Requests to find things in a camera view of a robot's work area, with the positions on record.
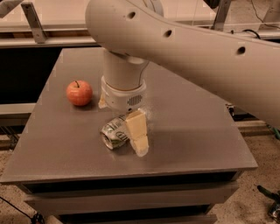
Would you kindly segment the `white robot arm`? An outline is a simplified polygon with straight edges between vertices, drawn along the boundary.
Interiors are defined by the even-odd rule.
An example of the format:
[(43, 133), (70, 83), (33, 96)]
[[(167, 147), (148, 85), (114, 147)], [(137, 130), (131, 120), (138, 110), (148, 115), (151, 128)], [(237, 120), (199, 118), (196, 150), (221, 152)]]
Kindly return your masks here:
[(280, 127), (278, 44), (172, 22), (143, 0), (90, 0), (85, 20), (109, 52), (152, 61)]

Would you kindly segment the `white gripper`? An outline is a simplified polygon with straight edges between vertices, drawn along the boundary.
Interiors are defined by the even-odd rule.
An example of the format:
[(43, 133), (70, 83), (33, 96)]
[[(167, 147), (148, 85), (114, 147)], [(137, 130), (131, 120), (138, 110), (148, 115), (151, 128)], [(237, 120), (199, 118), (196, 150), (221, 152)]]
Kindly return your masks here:
[[(144, 104), (145, 91), (145, 82), (136, 89), (124, 91), (111, 87), (106, 83), (105, 78), (101, 77), (101, 95), (98, 107), (100, 109), (110, 108), (118, 112), (139, 109)], [(128, 114), (125, 125), (133, 150), (139, 157), (145, 156), (149, 150), (145, 113), (137, 110)]]

